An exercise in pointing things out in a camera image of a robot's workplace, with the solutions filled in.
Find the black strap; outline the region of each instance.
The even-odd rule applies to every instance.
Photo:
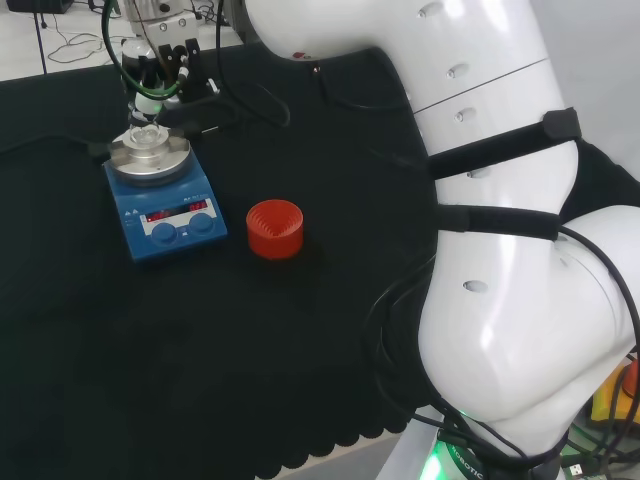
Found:
[[[542,122],[429,157],[435,180],[471,172],[582,138],[573,108],[547,112]]]
[[[556,241],[560,216],[536,210],[471,205],[438,205],[438,229],[517,235]]]

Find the black cable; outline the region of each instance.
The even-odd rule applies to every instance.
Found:
[[[591,451],[590,450],[587,450],[582,445],[578,445],[577,443],[575,443],[571,439],[567,440],[567,445],[570,446],[571,448],[573,448],[578,453],[583,454],[585,457],[588,457],[588,456],[591,455]]]
[[[588,250],[590,250],[598,260],[600,260],[609,270],[609,274],[614,279],[614,281],[618,284],[618,288],[620,289],[620,293],[624,298],[624,301],[627,304],[627,308],[629,310],[629,315],[631,317],[631,323],[633,324],[633,332],[635,334],[636,345],[640,345],[640,316],[638,315],[638,309],[636,308],[635,301],[633,300],[633,296],[631,295],[631,291],[627,286],[627,283],[624,281],[622,274],[615,266],[615,264],[611,261],[611,259],[591,240],[585,238],[577,232],[567,228],[560,227],[559,232],[563,235],[566,235],[570,238],[573,238],[577,242],[581,243]],[[609,459],[613,451],[618,447],[622,439],[629,433],[631,426],[633,425],[634,419],[638,412],[638,407],[640,406],[640,388],[637,388],[634,395],[633,400],[631,402],[631,408],[629,409],[629,413],[627,414],[627,418],[624,421],[622,429],[618,432],[618,434],[614,437],[613,441],[606,448],[603,456],[602,456],[602,465],[605,467],[609,463]]]
[[[576,425],[575,423],[571,424],[571,428],[573,428],[573,430],[580,435],[581,437],[583,437],[584,439],[590,441],[591,443],[593,443],[594,445],[597,445],[600,447],[600,450],[605,450],[607,448],[607,444],[603,444],[602,443],[602,439],[596,438],[593,435],[591,435],[589,432],[583,430],[582,428],[580,428],[578,425]],[[617,455],[627,455],[627,453],[625,452],[621,452],[620,450],[615,450],[615,452]]]
[[[220,0],[220,2],[218,3],[218,18],[222,18],[223,7],[224,7],[224,0]],[[239,98],[233,92],[233,90],[231,90],[231,88],[229,88],[229,85],[227,84],[227,81],[225,80],[224,73],[223,73],[223,70],[222,70],[222,48],[221,48],[222,47],[222,45],[221,45],[221,43],[222,43],[221,42],[222,26],[220,25],[221,23],[222,22],[216,22],[216,57],[217,57],[217,62],[218,62],[218,75],[220,76],[220,82],[222,83],[224,91],[229,95],[229,97],[231,97],[231,99],[234,102],[236,102],[240,107],[245,109],[247,112],[252,114],[254,117],[259,118],[260,120],[264,120],[268,124],[273,125],[274,127],[277,127],[277,128],[286,128],[286,127],[288,127],[291,124],[291,112],[289,111],[289,106],[284,101],[282,101],[278,97],[276,97],[273,93],[271,93],[266,87],[263,87],[262,85],[257,84],[257,83],[253,84],[256,87],[262,89],[278,105],[280,105],[280,107],[282,108],[282,110],[284,111],[284,114],[285,114],[285,119],[284,119],[283,122],[277,122],[277,121],[273,120],[272,118],[268,117],[267,115],[264,115],[263,113],[260,113],[258,110],[253,108],[251,105],[246,103],[241,98]]]
[[[38,25],[38,15],[36,14],[36,1],[31,0],[33,8],[33,22],[36,24],[36,34],[38,35],[38,47],[40,47],[40,60],[42,60],[42,71],[47,74],[47,63],[44,59],[44,49],[42,48],[42,37],[40,37],[40,25]]]
[[[338,97],[329,88],[328,82],[319,64],[314,69],[314,73],[318,76],[318,79],[320,80],[320,88],[323,89],[323,94],[325,95],[325,97],[329,101],[335,103],[336,105],[342,108],[346,108],[347,110],[356,110],[356,111],[365,112],[365,113],[390,113],[390,112],[403,112],[409,109],[409,104],[407,102],[393,103],[391,105],[361,105],[355,102],[351,102],[349,100],[345,100],[344,98]]]
[[[610,447],[610,445],[607,444],[607,440],[609,440],[609,436],[613,432],[613,427],[616,423],[616,410],[618,408],[618,397],[620,396],[620,391],[622,390],[622,382],[624,381],[624,376],[627,370],[628,370],[628,367],[625,367],[618,374],[618,378],[616,378],[616,383],[615,383],[615,386],[613,387],[613,394],[611,396],[611,406],[609,407],[609,418],[607,419],[607,426],[605,431],[602,433],[602,438],[600,439],[600,442],[598,443],[596,448],[594,448],[591,451],[591,456],[594,456],[600,453],[600,450],[602,450],[602,445],[606,445],[605,452]]]
[[[493,428],[491,428],[489,425],[487,425],[486,423],[483,422],[476,422],[478,425],[480,425],[482,428],[484,428],[487,432],[489,432],[491,435],[493,435],[494,437],[496,437],[498,440],[500,440],[504,445],[506,445],[507,447],[509,447],[511,450],[513,450],[514,452],[516,452],[518,455],[520,455],[522,458],[527,458],[527,454],[524,453],[524,451],[522,451],[521,448],[519,448],[518,446],[516,446],[513,442],[510,442],[509,440],[507,440],[506,438],[504,438],[502,435],[500,435],[498,432],[496,432]]]

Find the black table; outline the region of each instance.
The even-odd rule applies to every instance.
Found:
[[[82,148],[48,140],[0,157],[3,480],[271,478],[404,429],[358,340],[372,302],[433,251],[434,185],[411,113],[330,108],[306,65],[260,46],[224,55],[229,79],[282,97],[292,125],[249,121],[194,144],[229,227],[223,242],[136,266]],[[381,65],[368,52],[325,73],[342,96],[382,104],[402,91]],[[127,126],[112,67],[5,82],[0,95],[0,145],[52,132],[106,140]],[[225,113],[191,115],[215,125]],[[633,179],[581,150],[567,219],[640,205]],[[292,261],[248,250],[245,215],[268,198],[305,214]]]

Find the cable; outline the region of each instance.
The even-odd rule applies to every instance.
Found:
[[[602,450],[601,445],[606,445],[606,451],[611,447],[611,445],[607,444],[607,440],[609,440],[609,436],[613,432],[613,427],[616,422],[616,409],[618,408],[618,397],[620,396],[620,391],[622,390],[622,382],[624,381],[624,375],[627,372],[628,367],[625,367],[620,374],[618,374],[618,378],[616,378],[615,386],[613,387],[613,395],[611,397],[611,407],[609,408],[609,418],[607,419],[607,427],[606,430],[602,434],[602,439],[598,446],[591,451],[591,456],[600,453]]]
[[[583,430],[582,428],[580,428],[578,425],[576,425],[575,423],[571,424],[571,428],[573,428],[575,430],[575,432],[580,435],[581,437],[585,438],[586,440],[589,440],[591,443],[593,443],[594,445],[597,445],[600,447],[600,450],[605,450],[607,448],[607,444],[603,444],[602,443],[602,439],[598,439],[596,437],[594,437],[593,435],[591,435],[590,433],[586,432],[585,430]],[[621,452],[620,450],[615,450],[614,453],[616,453],[617,455],[627,455],[627,453],[625,452]]]
[[[620,293],[622,294],[622,297],[624,298],[624,301],[627,304],[629,315],[631,317],[631,323],[633,324],[633,332],[636,337],[636,345],[640,345],[640,316],[638,315],[638,309],[636,308],[636,303],[633,300],[631,291],[629,290],[629,287],[627,286],[627,283],[624,281],[624,278],[622,277],[622,274],[620,273],[618,268],[611,261],[611,259],[595,243],[593,243],[588,238],[585,238],[579,233],[574,232],[573,230],[564,226],[561,226],[559,228],[559,232],[570,238],[573,238],[578,243],[581,243],[588,250],[590,250],[596,257],[598,257],[598,260],[600,260],[607,267],[607,270],[609,270],[609,274],[614,279],[614,281],[618,284]],[[613,451],[620,444],[622,439],[629,433],[629,430],[631,430],[631,426],[633,425],[634,419],[638,412],[638,406],[640,406],[640,388],[637,388],[633,395],[631,408],[629,409],[629,413],[627,414],[627,418],[624,421],[622,429],[614,437],[613,441],[606,448],[602,456],[603,465],[605,466],[608,465],[609,458],[611,458]]]
[[[585,457],[588,457],[588,456],[591,455],[591,451],[590,450],[587,450],[582,445],[578,445],[577,443],[575,443],[571,439],[567,440],[567,445],[570,446],[571,448],[573,448],[576,452],[583,454]]]
[[[514,452],[516,452],[518,455],[520,455],[522,458],[527,458],[527,454],[524,453],[522,451],[521,448],[517,447],[515,444],[513,444],[512,442],[510,442],[509,440],[507,440],[506,438],[504,438],[502,435],[500,435],[498,432],[496,432],[493,428],[491,428],[489,425],[487,425],[486,423],[483,422],[476,422],[478,425],[480,425],[482,428],[484,428],[487,432],[489,432],[491,435],[493,435],[494,437],[496,437],[498,440],[500,440],[503,444],[505,444],[507,447],[509,447],[511,450],[513,450]]]
[[[222,18],[222,10],[224,7],[224,0],[220,0],[220,2],[218,3],[218,18]],[[239,106],[241,106],[242,108],[244,108],[247,112],[251,113],[254,117],[259,118],[261,120],[264,120],[265,122],[267,122],[268,124],[277,127],[277,128],[286,128],[291,124],[291,112],[289,110],[288,105],[280,100],[278,97],[276,97],[273,93],[271,93],[269,90],[267,90],[266,87],[263,87],[260,84],[254,84],[256,87],[262,89],[264,92],[267,93],[267,95],[269,95],[278,105],[280,105],[280,107],[282,108],[282,110],[284,111],[285,114],[285,119],[283,122],[277,122],[275,120],[273,120],[272,118],[260,113],[258,110],[256,110],[255,108],[253,108],[251,105],[247,104],[244,100],[242,100],[241,98],[239,98],[234,92],[233,90],[231,90],[231,88],[229,87],[229,85],[227,84],[227,81],[225,80],[224,77],[224,73],[222,70],[222,45],[221,45],[221,31],[222,31],[222,26],[220,25],[222,22],[216,22],[216,57],[217,57],[217,62],[218,62],[218,74],[220,75],[220,82],[222,83],[222,86],[224,88],[224,90],[227,92],[227,94],[231,97],[231,99],[236,102]]]
[[[348,110],[356,110],[366,113],[403,112],[409,108],[406,102],[395,103],[391,105],[360,105],[358,103],[350,102],[348,100],[345,100],[344,98],[336,96],[331,91],[319,64],[314,68],[313,71],[318,76],[318,79],[320,81],[320,88],[322,89],[324,96],[326,96],[328,100],[332,101],[340,107],[346,108]]]
[[[116,67],[122,78],[140,95],[143,97],[149,98],[151,100],[156,100],[162,102],[164,100],[168,100],[173,97],[178,89],[182,86],[182,82],[180,78],[174,83],[171,87],[166,90],[161,89],[148,89],[140,85],[131,75],[127,73],[127,71],[122,68],[118,58],[116,57],[115,52],[113,51],[113,47],[111,46],[111,40],[109,37],[109,15],[111,14],[111,10],[113,9],[113,0],[105,0],[104,8],[102,9],[102,16],[100,18],[100,28],[102,30],[102,39],[104,41],[104,45],[107,49],[107,53],[109,54],[109,58],[113,62],[113,65]]]
[[[38,25],[38,15],[36,14],[36,0],[31,0],[33,8],[33,22],[36,24],[36,34],[38,36],[38,47],[40,48],[40,60],[42,60],[42,71],[47,74],[47,62],[44,59],[44,49],[42,48],[42,37],[40,36],[40,25]]]
[[[60,63],[60,64],[69,64],[69,63],[74,63],[74,62],[79,62],[82,60],[86,60],[87,58],[91,57],[93,54],[95,53],[100,53],[103,52],[103,47],[104,47],[104,42],[102,41],[102,37],[99,37],[98,35],[94,35],[93,33],[78,33],[75,36],[71,37],[71,38],[67,38],[63,35],[63,33],[60,31],[60,28],[58,26],[58,17],[56,17],[55,13],[52,14],[53,15],[53,21],[55,23],[55,29],[56,32],[58,33],[58,35],[60,35],[63,39],[64,39],[64,45],[60,45],[58,48],[56,48],[53,52],[47,54],[47,58],[49,60],[51,60],[52,62],[55,63]],[[82,42],[77,42],[77,43],[73,43],[74,40],[77,40],[78,38],[81,37],[92,37],[91,40],[85,40]],[[111,38],[135,38],[135,37],[125,37],[122,35],[114,35]],[[91,50],[87,55],[85,55],[84,57],[79,57],[79,58],[74,58],[72,60],[58,60],[53,58],[53,56],[60,52],[61,50],[65,49],[65,48],[69,48],[69,47],[75,47],[78,45],[84,45],[86,43],[91,43],[91,42],[98,42],[99,46],[97,48],[97,50]]]

